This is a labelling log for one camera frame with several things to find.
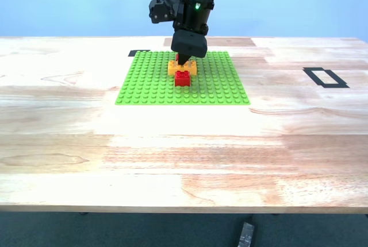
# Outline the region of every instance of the black tape rectangle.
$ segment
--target black tape rectangle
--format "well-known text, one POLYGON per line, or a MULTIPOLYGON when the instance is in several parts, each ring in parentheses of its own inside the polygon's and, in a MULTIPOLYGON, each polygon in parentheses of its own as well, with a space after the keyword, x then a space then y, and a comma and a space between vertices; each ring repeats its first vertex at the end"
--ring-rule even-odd
POLYGON ((137 52, 149 52, 150 50, 131 50, 128 56, 135 56, 137 52))
POLYGON ((343 79, 341 79, 332 70, 325 70, 321 67, 305 67, 303 71, 317 84, 323 88, 350 88, 343 79), (313 71, 324 71, 328 74, 336 83, 324 83, 313 71))

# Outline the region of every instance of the blue wall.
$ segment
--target blue wall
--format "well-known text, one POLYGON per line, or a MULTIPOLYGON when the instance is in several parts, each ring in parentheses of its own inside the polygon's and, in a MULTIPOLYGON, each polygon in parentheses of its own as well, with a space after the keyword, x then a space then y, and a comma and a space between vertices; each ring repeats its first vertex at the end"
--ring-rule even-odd
MULTIPOLYGON (((0 0, 3 36, 171 35, 151 24, 150 0, 0 0)), ((215 0, 209 35, 359 37, 368 0, 215 0)))

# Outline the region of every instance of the wood grain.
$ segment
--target wood grain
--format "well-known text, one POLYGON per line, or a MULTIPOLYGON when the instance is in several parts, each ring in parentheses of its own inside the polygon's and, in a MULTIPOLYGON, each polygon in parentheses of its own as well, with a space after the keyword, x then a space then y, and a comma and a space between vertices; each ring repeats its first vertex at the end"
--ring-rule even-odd
POLYGON ((0 210, 368 213, 368 44, 209 37, 251 106, 115 106, 129 51, 170 43, 0 38, 0 210))

